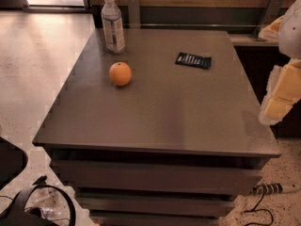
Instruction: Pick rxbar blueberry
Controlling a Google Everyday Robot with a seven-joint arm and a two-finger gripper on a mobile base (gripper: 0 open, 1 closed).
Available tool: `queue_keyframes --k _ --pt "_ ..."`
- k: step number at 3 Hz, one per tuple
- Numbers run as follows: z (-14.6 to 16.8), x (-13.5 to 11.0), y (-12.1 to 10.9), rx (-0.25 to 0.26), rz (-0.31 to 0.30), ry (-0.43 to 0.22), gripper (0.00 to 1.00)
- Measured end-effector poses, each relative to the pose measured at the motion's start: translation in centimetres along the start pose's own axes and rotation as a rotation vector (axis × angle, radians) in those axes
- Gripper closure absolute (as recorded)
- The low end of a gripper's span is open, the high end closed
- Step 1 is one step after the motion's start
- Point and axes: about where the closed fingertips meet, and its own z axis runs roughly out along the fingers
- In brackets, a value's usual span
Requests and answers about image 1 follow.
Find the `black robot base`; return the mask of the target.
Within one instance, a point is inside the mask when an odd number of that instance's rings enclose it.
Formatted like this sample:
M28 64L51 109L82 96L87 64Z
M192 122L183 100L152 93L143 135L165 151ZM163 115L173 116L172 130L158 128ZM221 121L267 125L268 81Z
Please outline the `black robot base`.
M27 162L28 156L25 151L0 137L0 189L18 176L25 169ZM46 176L40 176L33 185L19 191L8 208L1 213L0 226L59 226L49 219L25 211L30 196L42 188L52 188L62 195L69 207L68 226L75 226L76 212L71 198L62 189L47 185L45 181Z

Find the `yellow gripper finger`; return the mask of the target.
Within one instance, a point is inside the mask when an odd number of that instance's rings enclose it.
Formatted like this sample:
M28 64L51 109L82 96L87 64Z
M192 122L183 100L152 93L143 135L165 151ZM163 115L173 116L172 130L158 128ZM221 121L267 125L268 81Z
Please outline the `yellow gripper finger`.
M260 123L277 124L300 99L301 60L291 59L284 67L276 65L269 75L266 95L261 103Z
M277 41L282 20L283 16L280 16L262 29L259 33L259 38L262 40Z

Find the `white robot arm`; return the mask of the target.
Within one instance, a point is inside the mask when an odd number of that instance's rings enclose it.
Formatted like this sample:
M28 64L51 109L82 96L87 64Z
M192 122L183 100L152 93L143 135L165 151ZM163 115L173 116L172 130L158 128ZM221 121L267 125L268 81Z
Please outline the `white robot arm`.
M295 0L284 15L266 26L259 38L277 41L279 52L290 58L270 72L261 103L260 123L275 125L301 99L301 0Z

